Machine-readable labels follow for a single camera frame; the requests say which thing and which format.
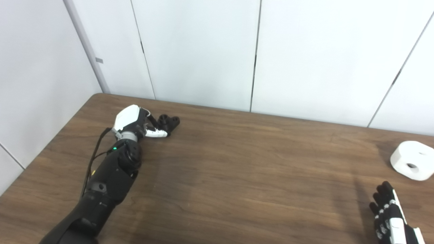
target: wooden table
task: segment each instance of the wooden table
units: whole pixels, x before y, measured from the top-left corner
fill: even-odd
[[[38,243],[71,211],[99,134],[130,104],[181,124],[141,142],[138,179],[100,244],[373,244],[368,204],[384,180],[434,243],[434,178],[412,181],[388,162],[400,142],[433,146],[432,137],[106,94],[0,197],[0,243]],[[113,142],[105,137],[101,150]]]

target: white cylindrical block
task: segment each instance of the white cylindrical block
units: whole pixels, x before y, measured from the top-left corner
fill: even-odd
[[[424,181],[434,174],[434,149],[420,142],[405,141],[396,148],[390,163],[398,173]]]

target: robotic arm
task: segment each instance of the robotic arm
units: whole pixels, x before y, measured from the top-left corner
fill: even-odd
[[[398,196],[388,181],[377,186],[373,197],[375,202],[369,207],[375,215],[379,244],[425,244],[421,230],[407,224]]]
[[[95,149],[78,204],[39,244],[98,244],[97,235],[115,206],[124,201],[138,175],[141,166],[138,141],[144,137],[168,137],[179,122],[178,117],[167,115],[161,115],[157,121],[147,109],[137,105],[122,110],[111,128],[117,141],[90,176]]]

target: black cable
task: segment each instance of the black cable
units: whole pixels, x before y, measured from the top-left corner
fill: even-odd
[[[106,152],[103,152],[103,153],[98,154],[98,156],[95,156],[96,152],[98,151],[99,144],[101,143],[102,138],[111,130],[112,130],[111,128],[106,128],[99,136],[98,142],[96,143],[95,149],[93,150],[92,157],[90,158],[89,165],[87,166],[86,177],[84,178],[83,189],[82,189],[80,198],[83,197],[84,192],[86,191],[87,181],[90,178],[90,171],[92,168],[93,160],[95,160],[96,157],[101,156],[102,154],[106,153]]]
[[[103,154],[105,154],[105,153],[107,153],[107,152],[108,152],[108,151],[105,151],[105,152],[102,152],[102,153],[96,155],[95,158],[94,158],[93,160],[95,160],[97,157],[99,157],[99,156],[101,156],[101,155],[103,155]]]

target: white wall panel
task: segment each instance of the white wall panel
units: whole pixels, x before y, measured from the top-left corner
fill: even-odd
[[[101,89],[62,1],[0,1],[0,35],[0,143],[26,167]]]
[[[434,21],[432,19],[370,127],[434,135]]]
[[[0,196],[23,172],[23,169],[0,147]]]
[[[252,111],[367,126],[432,0],[263,0]]]
[[[259,0],[133,0],[158,100],[250,109]]]
[[[129,0],[66,0],[111,94],[155,99]],[[103,63],[95,61],[100,58]]]

